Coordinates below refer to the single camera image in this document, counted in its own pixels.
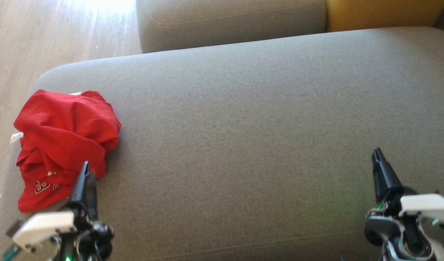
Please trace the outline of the grey sofa back cushion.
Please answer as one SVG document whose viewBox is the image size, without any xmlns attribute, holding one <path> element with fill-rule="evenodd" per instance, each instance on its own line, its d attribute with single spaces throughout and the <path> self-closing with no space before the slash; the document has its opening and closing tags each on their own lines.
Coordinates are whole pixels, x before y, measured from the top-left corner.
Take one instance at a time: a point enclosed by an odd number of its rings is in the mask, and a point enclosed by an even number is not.
<svg viewBox="0 0 444 261">
<path fill-rule="evenodd" d="M 325 0 L 135 0 L 141 50 L 218 46 L 325 32 Z"/>
</svg>

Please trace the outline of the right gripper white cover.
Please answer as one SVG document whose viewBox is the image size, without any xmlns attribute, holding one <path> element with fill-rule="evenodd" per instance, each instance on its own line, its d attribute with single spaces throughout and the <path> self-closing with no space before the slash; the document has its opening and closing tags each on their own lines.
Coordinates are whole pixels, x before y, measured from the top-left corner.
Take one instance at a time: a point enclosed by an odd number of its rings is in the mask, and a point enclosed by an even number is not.
<svg viewBox="0 0 444 261">
<path fill-rule="evenodd" d="M 444 246 L 423 228 L 425 221 L 444 228 L 444 196 L 403 187 L 380 148 L 371 162 L 377 206 L 366 215 L 365 236 L 381 248 L 378 261 L 444 261 Z"/>
</svg>

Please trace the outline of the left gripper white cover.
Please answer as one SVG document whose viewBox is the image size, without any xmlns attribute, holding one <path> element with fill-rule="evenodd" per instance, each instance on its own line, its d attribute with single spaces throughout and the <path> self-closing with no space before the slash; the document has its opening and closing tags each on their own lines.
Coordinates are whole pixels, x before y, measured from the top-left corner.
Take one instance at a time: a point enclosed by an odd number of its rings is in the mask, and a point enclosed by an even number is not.
<svg viewBox="0 0 444 261">
<path fill-rule="evenodd" d="M 88 207 L 86 193 L 88 183 Z M 114 231 L 98 220 L 96 173 L 85 161 L 65 210 L 33 215 L 12 238 L 21 249 L 34 253 L 45 241 L 57 245 L 54 260 L 107 260 Z"/>
</svg>

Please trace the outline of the yellow sofa cushion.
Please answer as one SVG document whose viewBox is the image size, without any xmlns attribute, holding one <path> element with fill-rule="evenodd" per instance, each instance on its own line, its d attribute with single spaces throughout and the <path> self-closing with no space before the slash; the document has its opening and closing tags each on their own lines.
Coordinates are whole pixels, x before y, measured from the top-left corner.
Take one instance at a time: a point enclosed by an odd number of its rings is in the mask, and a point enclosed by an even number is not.
<svg viewBox="0 0 444 261">
<path fill-rule="evenodd" d="M 433 26 L 444 0 L 325 0 L 328 31 Z"/>
</svg>

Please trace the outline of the red basketball jersey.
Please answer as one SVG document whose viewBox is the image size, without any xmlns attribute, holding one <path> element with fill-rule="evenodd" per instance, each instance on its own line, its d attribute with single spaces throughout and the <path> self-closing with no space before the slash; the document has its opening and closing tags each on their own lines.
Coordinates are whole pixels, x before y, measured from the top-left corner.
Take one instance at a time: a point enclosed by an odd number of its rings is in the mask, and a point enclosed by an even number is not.
<svg viewBox="0 0 444 261">
<path fill-rule="evenodd" d="M 105 176 L 105 157 L 118 145 L 122 124 L 97 91 L 71 95 L 38 90 L 14 126 L 23 133 L 16 163 L 22 176 L 68 183 L 76 180 L 86 161 L 97 179 Z"/>
</svg>

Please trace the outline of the large grey sofa seat cushion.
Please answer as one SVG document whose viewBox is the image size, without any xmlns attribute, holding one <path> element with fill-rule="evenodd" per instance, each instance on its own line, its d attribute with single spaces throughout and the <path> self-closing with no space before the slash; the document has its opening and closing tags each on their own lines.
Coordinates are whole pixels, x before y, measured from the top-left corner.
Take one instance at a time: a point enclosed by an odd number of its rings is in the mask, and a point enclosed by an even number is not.
<svg viewBox="0 0 444 261">
<path fill-rule="evenodd" d="M 444 31 L 381 28 L 58 66 L 122 128 L 98 181 L 110 261 L 377 261 L 371 154 L 444 195 Z"/>
</svg>

